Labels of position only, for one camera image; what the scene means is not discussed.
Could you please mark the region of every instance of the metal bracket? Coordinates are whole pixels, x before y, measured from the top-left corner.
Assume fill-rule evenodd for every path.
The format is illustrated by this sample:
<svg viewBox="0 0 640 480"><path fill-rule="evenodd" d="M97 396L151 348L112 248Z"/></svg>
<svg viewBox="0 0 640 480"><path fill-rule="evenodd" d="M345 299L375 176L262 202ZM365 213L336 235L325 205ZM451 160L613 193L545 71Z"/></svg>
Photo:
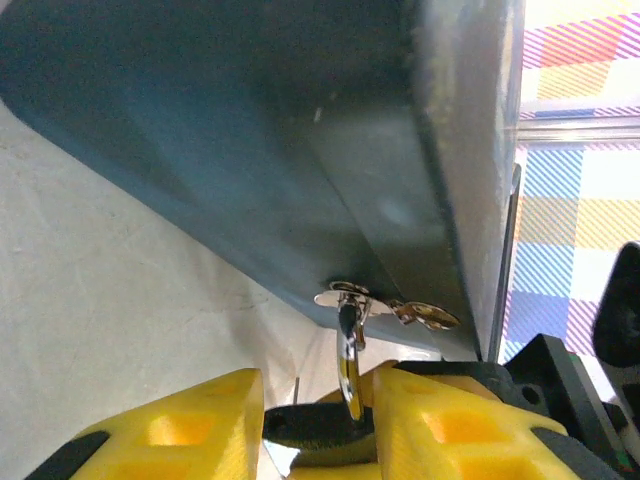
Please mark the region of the metal bracket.
<svg viewBox="0 0 640 480"><path fill-rule="evenodd" d="M403 325L419 322L428 329L436 331L451 330L460 325L460 321L456 317L435 305L421 302L402 303L398 300L385 303L374 298L366 288L350 282L332 282L329 285L329 290L316 295L314 301L322 307L339 308L340 299L344 294L356 298L362 308L367 305L367 302L369 303L369 309L365 312L367 315L363 316L363 326L367 316L374 317L385 314L395 315ZM364 334L363 332L360 334L363 340L362 348L359 350L362 350L364 348Z"/></svg>

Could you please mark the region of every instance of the checkered cloth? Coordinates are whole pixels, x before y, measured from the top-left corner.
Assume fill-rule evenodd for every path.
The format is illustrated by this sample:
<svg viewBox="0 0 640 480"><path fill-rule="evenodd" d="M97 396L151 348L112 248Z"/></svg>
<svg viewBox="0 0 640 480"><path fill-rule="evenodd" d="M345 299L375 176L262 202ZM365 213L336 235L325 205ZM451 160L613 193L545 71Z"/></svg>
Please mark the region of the checkered cloth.
<svg viewBox="0 0 640 480"><path fill-rule="evenodd" d="M640 1L527 2L521 118L640 115ZM640 144L520 148L501 360L538 333L593 356L617 251L640 239Z"/></svg>
<svg viewBox="0 0 640 480"><path fill-rule="evenodd" d="M638 12L638 0L527 2L522 118L640 114Z"/></svg>
<svg viewBox="0 0 640 480"><path fill-rule="evenodd" d="M640 239L640 144L519 149L502 359L538 333L593 355L591 328L618 250Z"/></svg>

